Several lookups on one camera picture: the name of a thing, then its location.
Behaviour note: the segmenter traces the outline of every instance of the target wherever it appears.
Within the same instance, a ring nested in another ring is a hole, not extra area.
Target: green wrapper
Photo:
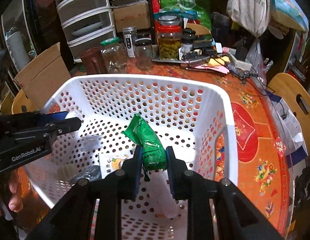
[[[156,133],[139,114],[134,114],[131,123],[122,133],[134,143],[143,146],[143,166],[146,171],[166,169],[164,147]]]

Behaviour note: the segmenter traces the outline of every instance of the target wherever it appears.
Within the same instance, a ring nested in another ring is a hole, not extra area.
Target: brown box
[[[114,9],[114,19],[117,32],[122,32],[123,28],[132,26],[135,26],[137,30],[151,27],[147,2]]]
[[[15,82],[33,102],[35,109],[41,109],[49,98],[71,78],[56,43],[39,54],[15,77]]]

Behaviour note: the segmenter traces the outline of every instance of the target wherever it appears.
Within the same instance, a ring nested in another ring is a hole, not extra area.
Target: brown cup
[[[86,50],[82,56],[80,56],[87,75],[93,74],[107,74],[107,69],[103,62],[101,47],[94,47]]]

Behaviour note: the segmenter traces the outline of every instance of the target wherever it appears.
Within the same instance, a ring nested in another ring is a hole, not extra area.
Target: stacked drawer unit
[[[116,37],[109,0],[55,0],[67,44],[75,62],[88,49]]]

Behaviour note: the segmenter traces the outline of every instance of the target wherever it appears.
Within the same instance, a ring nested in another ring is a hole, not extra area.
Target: table
[[[128,62],[128,72],[208,82],[220,86],[228,93],[237,136],[238,187],[279,233],[284,235],[290,222],[288,208],[292,181],[286,160],[280,157],[284,147],[266,99],[255,89],[253,82],[242,84],[237,77],[230,74],[224,76],[185,71],[172,65],[155,64],[148,72],[142,72],[135,67],[133,60]],[[218,155],[215,179],[220,180],[223,177],[224,165],[223,138],[219,139],[217,150],[221,154]],[[39,222],[46,215],[48,208],[32,189],[23,168],[19,169],[19,175],[25,198],[24,209],[18,214],[18,220],[23,221],[26,228],[32,229],[35,222]],[[27,198],[36,202],[30,204]]]

